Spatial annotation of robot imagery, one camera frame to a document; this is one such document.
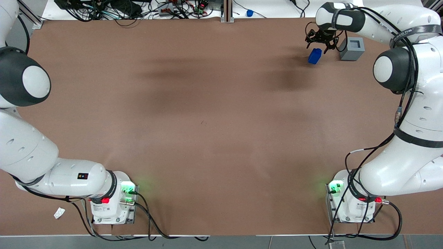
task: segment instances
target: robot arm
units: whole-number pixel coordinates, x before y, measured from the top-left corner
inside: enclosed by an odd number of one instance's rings
[[[328,184],[333,215],[338,204],[344,202],[335,211],[340,222],[371,221],[376,196],[403,195],[443,187],[443,158],[440,157],[443,154],[443,77],[440,76],[443,72],[443,38],[440,36],[440,17],[432,10],[403,4],[372,10],[395,27],[368,9],[358,9],[351,4],[325,3],[315,17],[319,31],[311,31],[306,38],[308,42],[315,42],[315,38],[323,37],[319,41],[324,42],[331,40],[336,30],[345,30],[390,45],[391,49],[376,59],[373,73],[378,83],[393,92],[403,92],[407,88],[407,74],[411,68],[408,48],[393,48],[394,45],[402,44],[399,40],[407,35],[417,55],[415,92],[410,93],[411,104],[404,113],[403,122],[395,126],[392,140],[380,155],[356,173],[358,182],[343,170]]]
[[[96,223],[125,224],[136,199],[134,183],[120,171],[100,163],[58,157],[57,146],[23,120],[17,106],[46,100],[48,73],[22,50],[5,47],[19,12],[15,0],[0,1],[0,169],[18,188],[44,195],[89,197]]]

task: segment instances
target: blue block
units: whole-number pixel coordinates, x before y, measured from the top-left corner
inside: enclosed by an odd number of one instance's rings
[[[322,56],[322,50],[319,48],[314,48],[307,59],[307,62],[311,64],[317,64],[319,62],[320,57]]]

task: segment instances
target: green led light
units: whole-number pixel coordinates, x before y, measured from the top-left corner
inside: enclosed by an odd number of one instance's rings
[[[129,192],[132,191],[133,189],[135,189],[135,184],[133,182],[130,181],[123,181],[121,182],[121,191],[122,192]]]
[[[329,183],[330,192],[332,194],[340,193],[340,187],[343,186],[343,181],[341,180],[334,180]]]

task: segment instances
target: floor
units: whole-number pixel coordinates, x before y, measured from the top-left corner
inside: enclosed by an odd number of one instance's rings
[[[312,236],[316,249],[328,249],[326,239]],[[433,249],[442,248],[442,235],[400,235],[392,241],[370,241],[366,239],[344,239],[347,249]],[[1,249],[313,249],[307,236],[213,236],[206,242],[192,237],[174,240],[157,238],[155,241],[140,239],[134,241],[108,242],[89,236],[51,237],[0,237]]]

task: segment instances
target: brown table surface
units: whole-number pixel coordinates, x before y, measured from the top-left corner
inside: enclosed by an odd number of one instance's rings
[[[51,95],[19,112],[60,157],[126,172],[167,234],[326,234],[324,184],[347,152],[392,132],[399,96],[373,79],[388,49],[374,41],[356,62],[329,51],[308,64],[324,49],[306,49],[308,21],[48,21],[29,55],[51,76]],[[70,204],[20,191],[5,172],[0,181],[0,234],[85,234]],[[443,234],[442,194],[389,198],[402,233]],[[385,207],[362,232],[393,233],[396,222]],[[100,232],[146,234],[147,219]]]

